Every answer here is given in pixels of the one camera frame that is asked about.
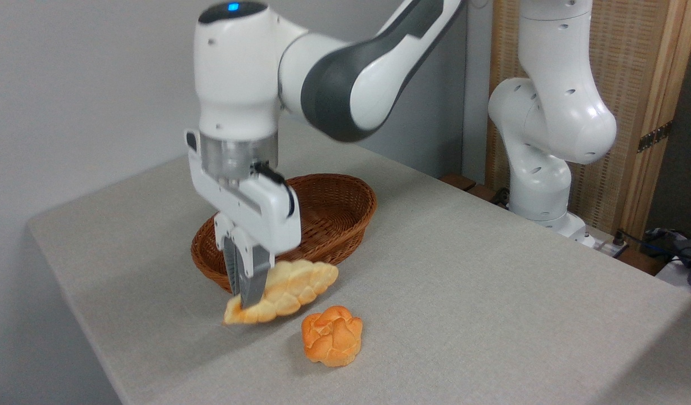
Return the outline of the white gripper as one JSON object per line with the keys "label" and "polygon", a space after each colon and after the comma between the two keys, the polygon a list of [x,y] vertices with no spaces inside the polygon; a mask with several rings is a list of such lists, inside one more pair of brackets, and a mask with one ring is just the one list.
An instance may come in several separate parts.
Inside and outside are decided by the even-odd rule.
{"label": "white gripper", "polygon": [[231,293],[239,294],[241,308],[248,309],[262,300],[273,254],[301,243],[296,193],[272,179],[278,134],[234,141],[188,130],[185,140],[193,186],[220,212],[214,216],[216,247]]}

